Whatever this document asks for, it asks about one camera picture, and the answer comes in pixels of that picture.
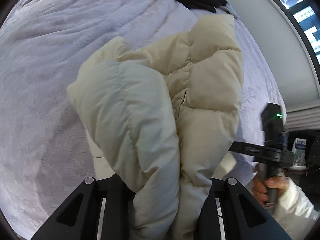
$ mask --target bedspread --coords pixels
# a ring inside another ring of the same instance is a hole
[[[66,94],[80,65],[116,36],[139,48],[189,31],[204,14],[211,13],[175,0],[16,4],[0,29],[0,208],[19,235],[30,239],[84,178],[94,176],[84,128]],[[235,26],[244,58],[236,139],[263,144],[261,110],[267,102],[284,103],[254,39],[240,20]]]

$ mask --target person's arm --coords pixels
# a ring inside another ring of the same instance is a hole
[[[278,189],[278,201],[273,214],[275,220],[292,240],[303,240],[319,218],[313,204],[290,178],[269,178],[265,185]],[[265,185],[259,179],[254,179],[253,195],[261,204],[268,200]]]

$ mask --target jacket sleeve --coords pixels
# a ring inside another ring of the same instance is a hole
[[[278,199],[273,217],[292,240],[303,240],[318,220],[319,213],[290,179],[289,187]]]

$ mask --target puffer jacket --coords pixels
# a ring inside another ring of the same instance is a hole
[[[131,239],[193,239],[211,176],[233,142],[242,56],[230,15],[130,50],[116,37],[68,87],[97,176],[136,192]]]

